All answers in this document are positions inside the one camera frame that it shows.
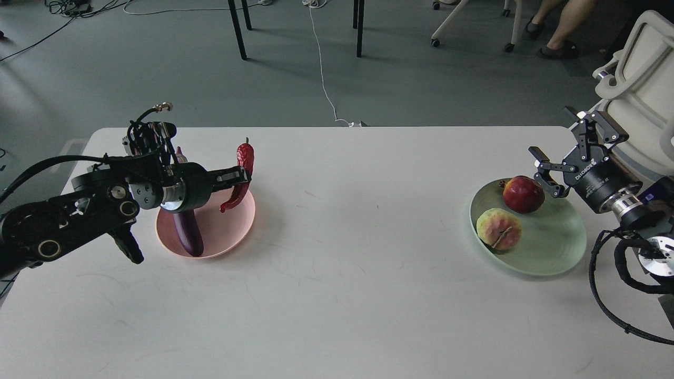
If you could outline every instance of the white chair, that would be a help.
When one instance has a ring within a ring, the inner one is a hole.
[[[440,27],[433,33],[431,36],[431,45],[434,47],[440,46],[440,35],[444,33],[445,29],[449,27],[450,23],[452,20],[458,15],[458,13],[463,9],[463,7],[468,4],[468,0],[460,0],[461,2],[457,4],[456,8],[450,13],[449,16],[445,19],[445,21],[440,24]],[[520,40],[520,35],[522,34],[522,30],[520,29],[520,25],[522,23],[522,2],[524,0],[514,0],[515,1],[515,21],[512,26],[512,37],[510,38],[510,42],[505,46],[505,51],[510,53],[513,51],[515,48],[515,45],[517,42]],[[440,3],[446,3],[445,1],[441,0],[433,0],[433,9],[439,9],[440,8]],[[505,0],[505,3],[503,5],[503,15],[504,16],[509,16],[510,15],[510,0]]]
[[[616,145],[619,157],[637,171],[647,169],[649,179],[674,175],[674,25],[646,11],[625,48],[593,76],[602,98],[593,110],[606,111],[630,135]]]

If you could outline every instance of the green-red fruit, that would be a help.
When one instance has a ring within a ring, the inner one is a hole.
[[[484,211],[475,224],[477,236],[492,249],[513,248],[522,236],[522,224],[514,214],[501,208]]]

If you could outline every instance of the eggplant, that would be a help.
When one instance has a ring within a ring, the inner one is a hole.
[[[197,218],[193,210],[186,210],[173,214],[175,230],[178,233],[181,245],[193,257],[201,256],[204,252],[204,240],[199,232]]]

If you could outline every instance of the sandal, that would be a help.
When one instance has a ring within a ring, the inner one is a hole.
[[[575,59],[578,58],[578,48],[573,42],[565,40],[561,49],[552,50],[543,47],[539,49],[536,55],[543,59]]]
[[[541,36],[541,33],[543,33],[543,29],[545,29],[545,23],[543,22],[542,24],[534,24],[532,21],[534,20],[533,17],[529,20],[529,22],[526,23],[526,26],[524,27],[524,32],[526,33],[529,38],[536,40],[538,37]]]

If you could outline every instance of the green plate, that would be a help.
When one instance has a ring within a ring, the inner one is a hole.
[[[503,202],[500,179],[482,187],[470,203],[470,223],[480,246],[508,268],[534,276],[551,276],[566,272],[582,259],[587,246],[587,232],[580,215],[566,199],[545,194],[543,205],[535,212],[519,214]],[[522,237],[512,249],[494,250],[485,245],[475,231],[478,217],[490,208],[502,208],[522,222]]]

